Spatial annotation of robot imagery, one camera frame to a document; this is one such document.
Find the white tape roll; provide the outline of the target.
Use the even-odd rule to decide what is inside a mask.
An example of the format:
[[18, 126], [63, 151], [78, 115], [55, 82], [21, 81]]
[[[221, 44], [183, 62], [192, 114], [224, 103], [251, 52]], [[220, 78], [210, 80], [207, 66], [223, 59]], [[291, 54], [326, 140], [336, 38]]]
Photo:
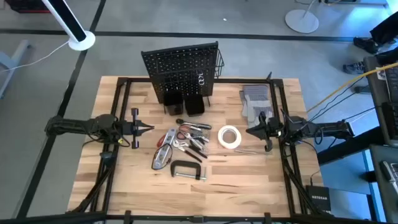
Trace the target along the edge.
[[[232, 132], [235, 135], [235, 141], [228, 143], [223, 139], [223, 135], [227, 132]], [[231, 125], [223, 126], [218, 131], [218, 142], [227, 149], [236, 149], [242, 141], [242, 136], [239, 130]]]

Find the silver handheld phone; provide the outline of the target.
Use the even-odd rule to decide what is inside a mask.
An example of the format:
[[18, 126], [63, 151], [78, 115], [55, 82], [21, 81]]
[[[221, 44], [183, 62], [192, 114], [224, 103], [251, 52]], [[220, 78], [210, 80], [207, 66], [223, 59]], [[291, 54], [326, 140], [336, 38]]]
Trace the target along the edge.
[[381, 171], [398, 195], [398, 162], [381, 161]]

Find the silver extension bar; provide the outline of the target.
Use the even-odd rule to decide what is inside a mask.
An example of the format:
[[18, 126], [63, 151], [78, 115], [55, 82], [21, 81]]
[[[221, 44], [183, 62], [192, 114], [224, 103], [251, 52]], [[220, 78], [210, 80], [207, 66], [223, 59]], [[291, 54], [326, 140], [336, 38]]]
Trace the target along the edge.
[[239, 149], [235, 149], [234, 152], [245, 153], [245, 154], [260, 154], [260, 155], [266, 155], [267, 154], [265, 152], [244, 151], [244, 150], [239, 150]]

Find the black desk beam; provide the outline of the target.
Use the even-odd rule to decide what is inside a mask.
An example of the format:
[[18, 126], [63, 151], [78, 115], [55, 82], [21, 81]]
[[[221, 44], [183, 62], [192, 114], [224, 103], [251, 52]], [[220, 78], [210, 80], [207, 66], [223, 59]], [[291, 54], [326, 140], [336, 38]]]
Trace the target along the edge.
[[319, 152], [317, 154], [318, 163], [322, 166], [368, 149], [372, 144], [383, 145], [384, 143], [385, 140], [381, 127], [375, 127], [345, 142]]

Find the black crate red trim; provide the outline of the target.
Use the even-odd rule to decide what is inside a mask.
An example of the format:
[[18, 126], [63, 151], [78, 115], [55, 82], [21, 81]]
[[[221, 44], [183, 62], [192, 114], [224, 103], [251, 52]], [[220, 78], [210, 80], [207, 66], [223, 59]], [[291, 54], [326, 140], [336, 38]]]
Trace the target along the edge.
[[8, 6], [20, 14], [49, 13], [50, 11], [42, 0], [4, 0]]

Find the black metal pegboard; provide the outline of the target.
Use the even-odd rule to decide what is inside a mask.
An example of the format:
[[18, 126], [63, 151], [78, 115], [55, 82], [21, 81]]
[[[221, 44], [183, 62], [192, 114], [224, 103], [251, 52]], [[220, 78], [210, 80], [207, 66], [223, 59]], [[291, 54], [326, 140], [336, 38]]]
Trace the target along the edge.
[[211, 96], [224, 67], [217, 41], [142, 51], [141, 57], [160, 104], [168, 92], [180, 92], [184, 97]]

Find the silver pliers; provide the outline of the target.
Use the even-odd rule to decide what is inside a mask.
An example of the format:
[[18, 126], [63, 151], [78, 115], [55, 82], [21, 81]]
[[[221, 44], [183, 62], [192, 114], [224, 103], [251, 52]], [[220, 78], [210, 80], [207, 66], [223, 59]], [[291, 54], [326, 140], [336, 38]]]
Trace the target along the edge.
[[201, 131], [193, 130], [191, 133], [193, 139], [200, 141], [202, 144], [209, 143], [210, 137], [207, 133], [203, 133]]

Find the grey desk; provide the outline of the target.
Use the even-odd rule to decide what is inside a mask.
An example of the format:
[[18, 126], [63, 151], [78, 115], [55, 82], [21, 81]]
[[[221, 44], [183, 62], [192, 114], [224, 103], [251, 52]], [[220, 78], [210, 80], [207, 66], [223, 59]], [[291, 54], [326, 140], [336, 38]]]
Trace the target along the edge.
[[379, 165], [381, 161], [398, 162], [398, 147], [371, 145], [369, 150], [371, 152], [376, 182], [379, 187], [386, 221], [398, 224], [398, 195], [384, 177]]

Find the white floor lamp base left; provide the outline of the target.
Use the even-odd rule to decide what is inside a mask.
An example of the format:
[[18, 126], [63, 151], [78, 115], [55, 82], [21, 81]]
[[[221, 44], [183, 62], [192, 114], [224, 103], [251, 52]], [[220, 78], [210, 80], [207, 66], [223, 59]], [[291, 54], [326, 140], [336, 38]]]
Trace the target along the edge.
[[69, 36], [72, 50], [84, 51], [96, 41], [94, 33], [84, 30], [65, 0], [41, 0]]

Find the black plastic bin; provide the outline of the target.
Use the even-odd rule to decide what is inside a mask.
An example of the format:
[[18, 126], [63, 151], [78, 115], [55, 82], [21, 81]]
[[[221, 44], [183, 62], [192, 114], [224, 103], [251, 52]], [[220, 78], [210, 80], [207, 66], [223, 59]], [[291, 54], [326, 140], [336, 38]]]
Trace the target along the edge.
[[183, 113], [183, 95], [180, 91], [170, 91], [164, 94], [164, 106], [171, 116]]
[[185, 97], [185, 109], [189, 117], [200, 116], [205, 112], [202, 95], [188, 95]]

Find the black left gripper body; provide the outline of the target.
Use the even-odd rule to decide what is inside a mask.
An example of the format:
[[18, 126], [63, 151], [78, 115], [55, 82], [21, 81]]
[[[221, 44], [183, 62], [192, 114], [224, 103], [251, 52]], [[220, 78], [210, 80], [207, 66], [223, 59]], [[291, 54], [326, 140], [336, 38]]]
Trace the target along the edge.
[[[131, 147], [132, 149], [139, 148], [139, 141], [137, 140], [138, 126], [137, 126], [137, 115], [138, 109], [132, 108], [131, 115], [132, 121], [126, 121], [125, 119], [120, 120], [120, 138], [119, 145], [121, 147]], [[132, 136], [132, 141], [129, 142], [125, 136]]]

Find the black bag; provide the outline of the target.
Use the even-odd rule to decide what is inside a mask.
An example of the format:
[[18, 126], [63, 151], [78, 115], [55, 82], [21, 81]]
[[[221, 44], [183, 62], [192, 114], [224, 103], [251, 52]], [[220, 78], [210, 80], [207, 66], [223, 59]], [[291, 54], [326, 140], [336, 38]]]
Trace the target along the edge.
[[398, 47], [375, 55], [379, 65], [389, 65], [398, 62]]

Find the blue desk leg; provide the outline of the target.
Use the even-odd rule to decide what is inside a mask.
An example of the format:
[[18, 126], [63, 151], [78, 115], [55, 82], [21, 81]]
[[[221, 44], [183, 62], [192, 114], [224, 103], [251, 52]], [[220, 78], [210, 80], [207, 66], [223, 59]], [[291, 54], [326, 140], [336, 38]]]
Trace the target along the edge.
[[368, 182], [369, 184], [370, 193], [368, 195], [368, 204], [369, 204], [371, 219], [383, 222], [386, 220], [386, 218], [381, 202], [379, 187], [376, 182], [376, 175], [374, 172], [374, 165], [371, 158], [371, 152], [369, 149], [366, 149], [365, 151], [362, 152], [362, 155], [365, 166], [365, 172], [362, 175], [362, 179]]

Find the black desk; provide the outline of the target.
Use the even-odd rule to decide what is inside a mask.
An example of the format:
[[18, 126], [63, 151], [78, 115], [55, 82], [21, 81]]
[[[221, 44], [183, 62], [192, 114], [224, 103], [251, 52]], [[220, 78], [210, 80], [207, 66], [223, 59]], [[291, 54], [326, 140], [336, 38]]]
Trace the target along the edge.
[[367, 78], [385, 144], [398, 147], [398, 100], [397, 104], [390, 101], [388, 84], [377, 72]]

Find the black C-clamp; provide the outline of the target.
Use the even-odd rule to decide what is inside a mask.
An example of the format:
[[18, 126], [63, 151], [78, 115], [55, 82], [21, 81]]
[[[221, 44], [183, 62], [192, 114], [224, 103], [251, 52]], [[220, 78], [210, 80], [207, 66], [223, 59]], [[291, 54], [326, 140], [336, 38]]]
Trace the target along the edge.
[[[179, 173], [176, 170], [177, 167], [186, 167], [186, 168], [195, 169], [195, 175]], [[204, 172], [204, 175], [201, 175], [201, 165], [199, 165], [199, 163], [196, 163], [196, 162], [181, 161], [181, 160], [173, 161], [170, 165], [170, 173], [171, 173], [172, 177], [179, 176], [179, 177], [186, 177], [186, 178], [191, 178], [191, 179], [195, 179], [195, 180], [203, 180], [203, 181], [207, 180], [207, 177], [205, 175], [206, 172]]]

